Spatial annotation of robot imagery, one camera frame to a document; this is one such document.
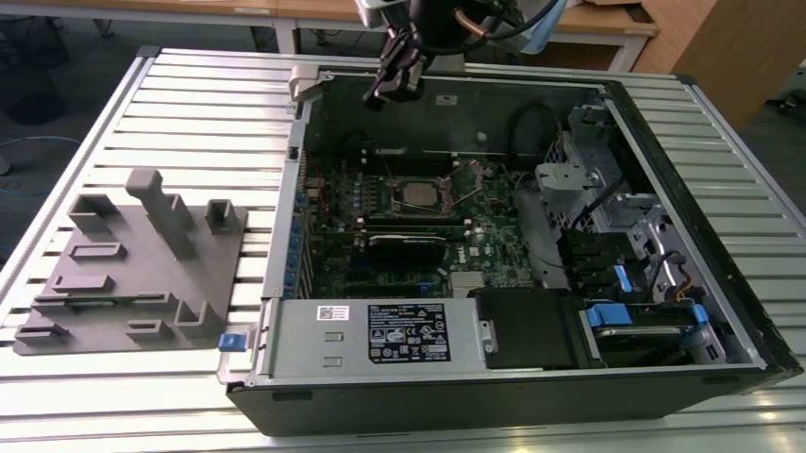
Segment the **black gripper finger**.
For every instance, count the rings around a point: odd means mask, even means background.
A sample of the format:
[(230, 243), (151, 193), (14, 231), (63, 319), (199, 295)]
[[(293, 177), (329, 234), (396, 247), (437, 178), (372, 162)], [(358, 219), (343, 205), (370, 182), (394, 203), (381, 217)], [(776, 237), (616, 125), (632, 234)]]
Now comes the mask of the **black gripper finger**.
[(378, 90), (382, 87), (382, 84), (388, 82), (394, 76), (394, 65), (398, 60), (398, 54), (402, 49), (402, 38), (400, 36), (389, 36), (380, 56), (380, 68), (377, 71), (377, 75), (370, 84), (370, 88), (368, 89), (363, 95), (363, 104), (373, 111), (380, 111), (386, 104), (386, 101), (381, 98)]
[(401, 81), (397, 90), (398, 100), (417, 100), (424, 93), (422, 74), (430, 66), (430, 57), (416, 47), (408, 46), (398, 64)]

